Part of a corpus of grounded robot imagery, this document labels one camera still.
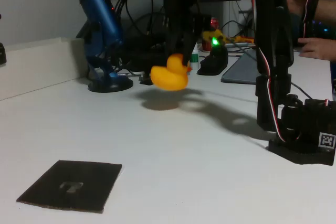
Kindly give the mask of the person's right hand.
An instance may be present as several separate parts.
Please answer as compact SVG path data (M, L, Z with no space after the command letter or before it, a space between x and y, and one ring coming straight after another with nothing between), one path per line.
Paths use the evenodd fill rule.
M301 16L307 0L287 0L288 9L292 14Z

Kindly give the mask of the person's left hand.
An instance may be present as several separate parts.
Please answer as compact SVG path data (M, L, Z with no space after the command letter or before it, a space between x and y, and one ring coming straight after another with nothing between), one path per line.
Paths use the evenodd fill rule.
M335 40L321 38L299 38L302 44L299 56L335 62Z

